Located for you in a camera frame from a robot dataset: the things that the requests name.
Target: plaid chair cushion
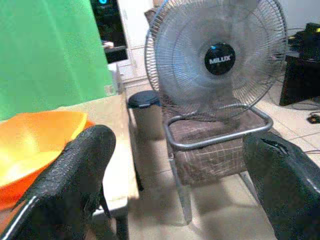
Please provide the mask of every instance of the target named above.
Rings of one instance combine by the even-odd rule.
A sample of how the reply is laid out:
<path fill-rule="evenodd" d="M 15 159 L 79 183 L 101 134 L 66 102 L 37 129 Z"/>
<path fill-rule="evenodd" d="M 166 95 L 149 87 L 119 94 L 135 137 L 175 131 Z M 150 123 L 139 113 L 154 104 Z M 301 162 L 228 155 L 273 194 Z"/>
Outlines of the plaid chair cushion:
<path fill-rule="evenodd" d="M 186 144 L 264 125 L 262 118 L 248 110 L 225 123 L 181 120 L 170 128 L 175 140 Z M 174 151 L 173 155 L 183 185 L 211 182 L 246 171 L 242 138 L 196 150 Z"/>

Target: green wall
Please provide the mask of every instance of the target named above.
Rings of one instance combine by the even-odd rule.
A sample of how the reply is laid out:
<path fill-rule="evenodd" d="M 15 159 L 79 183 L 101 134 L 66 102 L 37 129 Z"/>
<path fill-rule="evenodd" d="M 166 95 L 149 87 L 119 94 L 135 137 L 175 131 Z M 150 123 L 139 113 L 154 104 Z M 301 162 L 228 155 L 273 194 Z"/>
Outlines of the green wall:
<path fill-rule="evenodd" d="M 3 0 L 0 30 L 0 120 L 103 98 L 112 85 L 89 0 Z"/>

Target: white cabinet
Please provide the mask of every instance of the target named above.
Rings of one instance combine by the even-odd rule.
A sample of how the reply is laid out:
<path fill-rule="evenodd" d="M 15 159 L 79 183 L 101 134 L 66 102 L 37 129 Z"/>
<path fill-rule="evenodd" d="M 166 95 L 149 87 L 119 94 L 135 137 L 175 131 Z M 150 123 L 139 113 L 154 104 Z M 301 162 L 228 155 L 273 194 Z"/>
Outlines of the white cabinet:
<path fill-rule="evenodd" d="M 132 51 L 132 58 L 134 62 L 127 66 L 119 67 L 122 81 L 125 83 L 130 79 L 137 79 L 147 76 L 145 68 L 145 49 L 137 48 Z"/>
<path fill-rule="evenodd" d="M 128 60 L 118 62 L 124 84 L 147 77 L 144 48 L 149 24 L 145 12 L 153 8 L 153 0 L 118 0 L 126 35 Z"/>

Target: orange bowl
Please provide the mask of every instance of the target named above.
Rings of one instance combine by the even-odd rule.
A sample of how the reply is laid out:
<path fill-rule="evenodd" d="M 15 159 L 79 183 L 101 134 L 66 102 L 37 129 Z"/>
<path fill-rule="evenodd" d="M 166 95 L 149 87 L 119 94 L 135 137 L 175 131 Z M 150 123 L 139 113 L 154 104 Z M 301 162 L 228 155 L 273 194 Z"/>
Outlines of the orange bowl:
<path fill-rule="evenodd" d="M 84 129 L 82 112 L 22 113 L 0 124 L 0 211 L 12 208 L 37 176 Z"/>

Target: white floor tile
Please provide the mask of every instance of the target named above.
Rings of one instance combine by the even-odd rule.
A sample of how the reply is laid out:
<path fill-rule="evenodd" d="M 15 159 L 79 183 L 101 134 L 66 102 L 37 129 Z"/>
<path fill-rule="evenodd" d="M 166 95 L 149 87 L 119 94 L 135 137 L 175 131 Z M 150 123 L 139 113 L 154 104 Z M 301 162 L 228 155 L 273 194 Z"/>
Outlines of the white floor tile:
<path fill-rule="evenodd" d="M 130 239 L 274 240 L 273 229 L 237 175 L 191 190 L 192 224 L 184 218 L 171 171 L 149 176 L 130 205 Z"/>
<path fill-rule="evenodd" d="M 136 142 L 136 149 L 135 164 L 142 177 L 153 176 L 171 169 L 168 161 L 167 143 L 165 139 L 138 139 Z"/>
<path fill-rule="evenodd" d="M 304 139 L 315 148 L 320 149 L 320 133 L 310 135 L 310 136 L 305 136 Z"/>
<path fill-rule="evenodd" d="M 320 168 L 320 154 L 307 154 L 309 158 L 311 158 L 315 164 Z"/>
<path fill-rule="evenodd" d="M 281 134 L 282 138 L 284 138 L 286 140 L 299 138 L 299 136 L 295 132 L 293 132 L 292 130 L 287 128 L 285 125 L 280 123 L 278 120 L 273 119 L 273 122 L 274 122 L 273 128 Z"/>
<path fill-rule="evenodd" d="M 311 151 L 311 150 L 315 149 L 314 146 L 312 146 L 310 143 L 308 143 L 302 137 L 290 140 L 290 142 L 297 145 L 298 147 L 300 147 L 304 152 Z"/>
<path fill-rule="evenodd" d="M 307 121 L 311 110 L 296 110 L 292 109 L 292 105 L 282 107 L 279 106 L 280 95 L 281 95 L 282 86 L 275 85 L 273 86 L 269 93 L 257 103 L 256 107 L 267 114 L 269 114 L 272 119 L 279 121 L 281 124 L 286 126 L 288 129 L 293 131 L 299 137 L 320 133 L 320 126 L 317 124 L 310 124 Z M 301 102 L 314 103 L 310 100 Z M 310 105 L 294 105 L 295 108 L 309 108 L 313 107 Z"/>

